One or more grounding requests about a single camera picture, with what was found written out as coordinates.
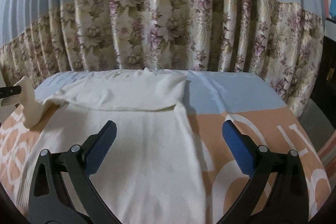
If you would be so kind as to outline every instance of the white cloth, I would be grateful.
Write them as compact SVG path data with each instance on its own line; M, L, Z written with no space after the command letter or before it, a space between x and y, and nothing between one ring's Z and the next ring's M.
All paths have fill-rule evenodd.
M56 98L53 100L45 100L44 102L36 101L33 83L27 76L22 77L14 86L16 85L21 87L21 93L2 99L1 106L20 103L23 108L22 123L25 128L31 129L37 125L52 103L64 105L63 100L58 101Z
M90 177L106 205L124 224L205 222L206 197L192 130L181 103L179 74L117 71L75 82L49 99L66 100L33 148L17 204L26 208L42 149L67 151L96 134L108 120L117 138L98 173ZM66 176L77 210L85 213Z

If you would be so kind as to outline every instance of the metal pivot screw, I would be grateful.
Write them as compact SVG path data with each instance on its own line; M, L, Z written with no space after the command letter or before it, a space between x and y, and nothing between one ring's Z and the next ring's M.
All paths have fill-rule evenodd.
M80 150L80 146L78 145L78 144L76 144L76 145L73 145L72 147L71 147L71 151L72 152L78 152L79 150Z
M259 146L259 151L265 153L265 152L268 151L268 148L266 146L264 146L264 145L260 145Z
M297 151L295 151L295 150L291 150L291 155L292 155L293 157L296 157L296 156L298 155L298 153L297 153Z
M41 156L45 156L48 153L47 149L43 149L40 153Z

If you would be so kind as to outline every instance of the floral curtain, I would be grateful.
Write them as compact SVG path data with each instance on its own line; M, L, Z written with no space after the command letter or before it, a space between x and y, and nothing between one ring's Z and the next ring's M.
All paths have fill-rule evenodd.
M60 71L249 72L300 116L323 48L323 22L278 0L74 0L0 49L7 85Z

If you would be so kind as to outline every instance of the blue object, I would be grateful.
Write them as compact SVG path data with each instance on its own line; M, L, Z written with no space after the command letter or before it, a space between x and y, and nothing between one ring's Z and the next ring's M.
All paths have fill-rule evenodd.
M243 135L232 121L225 121L223 123L222 133L243 174L252 177L255 171L254 155L243 141Z
M117 137L117 125L108 121L98 133L97 140L86 155L85 175L93 175L103 162L107 152Z
M336 0L331 0L329 14L334 19L336 17Z

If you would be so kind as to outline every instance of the beige cloth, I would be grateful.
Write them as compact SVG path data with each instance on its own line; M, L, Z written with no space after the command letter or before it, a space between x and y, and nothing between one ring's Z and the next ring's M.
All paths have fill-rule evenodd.
M47 99L44 102L36 101L33 83L27 76L22 77L15 85L21 87L21 93L4 98L1 101L1 106L21 104L23 106L23 125L25 128L31 129L37 125L52 103L62 105L62 101L58 102L57 100L52 101Z

